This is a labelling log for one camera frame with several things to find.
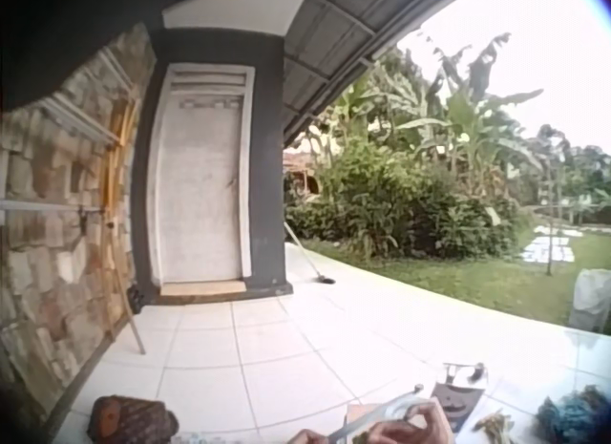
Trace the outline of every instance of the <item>corrugated roof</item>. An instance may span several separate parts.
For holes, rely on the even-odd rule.
[[[284,43],[289,143],[380,52],[453,0],[304,0]]]

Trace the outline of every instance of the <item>brown bag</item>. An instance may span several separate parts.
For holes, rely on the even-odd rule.
[[[94,444],[166,444],[178,430],[162,402],[113,395],[96,399],[87,435]]]

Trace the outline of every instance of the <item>broom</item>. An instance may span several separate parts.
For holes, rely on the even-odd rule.
[[[335,283],[335,281],[333,279],[331,279],[330,277],[325,277],[323,274],[321,274],[320,271],[316,268],[316,265],[314,265],[312,260],[309,259],[309,257],[307,256],[307,253],[306,253],[306,249],[304,248],[302,243],[299,242],[299,239],[297,239],[297,236],[295,235],[295,233],[290,228],[290,226],[288,225],[287,222],[284,222],[284,229],[286,229],[286,232],[288,232],[288,234],[290,235],[291,239],[293,241],[295,241],[297,246],[299,246],[299,249],[302,252],[302,255],[304,255],[304,258],[307,260],[309,265],[312,266],[312,269],[314,269],[314,272],[316,272],[316,281],[320,282],[321,284],[333,285]]]

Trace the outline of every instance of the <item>grass lawn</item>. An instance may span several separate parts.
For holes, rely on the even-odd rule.
[[[527,231],[520,243],[534,234]],[[576,261],[554,263],[553,276],[546,264],[527,264],[520,259],[479,261],[372,260],[365,262],[342,246],[306,241],[305,246],[335,260],[406,284],[419,286],[461,301],[501,310],[521,317],[566,325],[571,311],[573,287],[584,269],[611,269],[611,237],[584,234],[570,238]],[[611,334],[611,324],[607,325]]]

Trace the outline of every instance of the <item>human hand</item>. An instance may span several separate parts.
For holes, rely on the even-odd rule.
[[[422,429],[407,420],[423,415],[427,427]],[[450,424],[436,398],[431,402],[412,406],[407,420],[380,422],[369,430],[368,444],[450,444],[453,434]]]
[[[286,444],[327,444],[327,437],[312,430],[301,430]]]

